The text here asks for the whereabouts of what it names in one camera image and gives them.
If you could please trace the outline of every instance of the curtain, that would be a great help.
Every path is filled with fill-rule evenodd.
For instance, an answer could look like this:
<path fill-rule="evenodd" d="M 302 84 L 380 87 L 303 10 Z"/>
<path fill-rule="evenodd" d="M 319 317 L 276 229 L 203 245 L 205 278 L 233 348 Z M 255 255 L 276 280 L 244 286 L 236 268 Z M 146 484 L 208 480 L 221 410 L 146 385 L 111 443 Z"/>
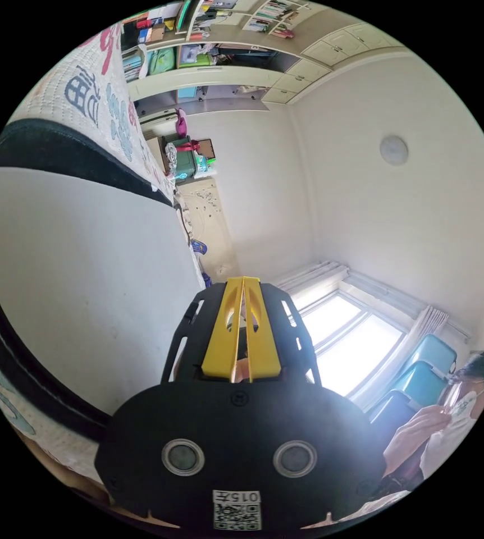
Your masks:
<path fill-rule="evenodd" d="M 388 384 L 401 370 L 419 342 L 426 335 L 438 335 L 447 321 L 448 315 L 445 312 L 428 305 L 388 361 L 350 398 L 351 401 L 364 412 L 377 404 Z"/>

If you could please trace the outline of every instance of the window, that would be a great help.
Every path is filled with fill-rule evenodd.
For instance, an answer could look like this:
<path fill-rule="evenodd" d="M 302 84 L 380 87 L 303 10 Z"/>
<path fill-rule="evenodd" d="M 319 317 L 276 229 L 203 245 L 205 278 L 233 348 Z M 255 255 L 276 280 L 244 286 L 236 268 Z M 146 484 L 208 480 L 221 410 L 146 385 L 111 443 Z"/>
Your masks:
<path fill-rule="evenodd" d="M 324 387 L 348 396 L 385 362 L 406 331 L 370 307 L 335 292 L 300 311 Z"/>

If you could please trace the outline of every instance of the cabinet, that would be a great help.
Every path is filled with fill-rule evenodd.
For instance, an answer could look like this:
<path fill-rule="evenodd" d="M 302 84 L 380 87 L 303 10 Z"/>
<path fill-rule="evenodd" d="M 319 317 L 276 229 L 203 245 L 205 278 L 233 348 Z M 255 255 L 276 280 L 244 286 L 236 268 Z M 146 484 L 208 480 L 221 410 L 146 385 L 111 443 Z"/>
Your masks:
<path fill-rule="evenodd" d="M 269 103 L 287 103 L 296 95 L 295 92 L 289 92 L 287 90 L 280 90 L 278 88 L 271 88 L 264 96 L 263 101 Z"/>
<path fill-rule="evenodd" d="M 358 39 L 359 42 L 363 43 L 369 49 L 392 47 L 392 44 L 388 42 L 384 33 L 369 24 L 364 23 L 349 26 L 345 28 L 345 31 Z"/>
<path fill-rule="evenodd" d="M 313 58 L 314 60 L 325 63 L 330 67 L 349 57 L 347 54 L 339 51 L 325 41 L 318 41 L 317 43 L 314 43 L 308 47 L 303 54 L 308 58 Z"/>
<path fill-rule="evenodd" d="M 302 79 L 301 77 L 295 77 L 293 75 L 282 75 L 280 79 L 274 84 L 274 88 L 278 90 L 287 90 L 289 92 L 294 92 L 298 94 L 305 88 L 307 88 L 312 81 L 307 79 Z"/>
<path fill-rule="evenodd" d="M 309 80 L 313 83 L 330 73 L 330 70 L 321 67 L 316 63 L 308 62 L 307 60 L 299 60 L 293 67 L 289 68 L 286 73 L 300 79 Z"/>
<path fill-rule="evenodd" d="M 343 30 L 328 35 L 323 41 L 348 56 L 354 56 L 369 50 L 369 47 L 360 39 Z"/>

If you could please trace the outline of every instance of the sunlight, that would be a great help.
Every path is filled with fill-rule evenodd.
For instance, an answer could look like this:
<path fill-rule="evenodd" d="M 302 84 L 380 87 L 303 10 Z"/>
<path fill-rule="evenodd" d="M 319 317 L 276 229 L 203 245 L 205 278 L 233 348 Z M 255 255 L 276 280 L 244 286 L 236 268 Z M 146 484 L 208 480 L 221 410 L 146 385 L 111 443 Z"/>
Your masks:
<path fill-rule="evenodd" d="M 341 296 L 334 296 L 329 302 L 302 317 L 311 335 L 313 346 L 352 320 L 360 309 Z"/>
<path fill-rule="evenodd" d="M 400 337 L 401 331 L 371 315 L 317 359 L 323 387 L 347 395 L 383 360 Z"/>

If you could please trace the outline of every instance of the blue chair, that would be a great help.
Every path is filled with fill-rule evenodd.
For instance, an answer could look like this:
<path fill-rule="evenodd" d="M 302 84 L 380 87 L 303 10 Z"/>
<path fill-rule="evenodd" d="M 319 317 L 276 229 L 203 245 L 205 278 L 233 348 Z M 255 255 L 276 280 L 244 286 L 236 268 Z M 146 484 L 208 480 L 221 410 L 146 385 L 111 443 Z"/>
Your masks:
<path fill-rule="evenodd" d="M 438 402 L 447 385 L 448 379 L 423 360 L 417 360 L 392 383 L 386 395 L 369 412 L 369 421 L 383 451 L 396 430 L 418 410 Z"/>
<path fill-rule="evenodd" d="M 418 360 L 390 387 L 389 392 L 400 392 L 419 408 L 436 404 L 448 379 L 430 363 Z"/>
<path fill-rule="evenodd" d="M 435 335 L 426 335 L 406 361 L 401 373 L 406 372 L 417 361 L 432 365 L 442 375 L 455 370 L 457 353 Z"/>

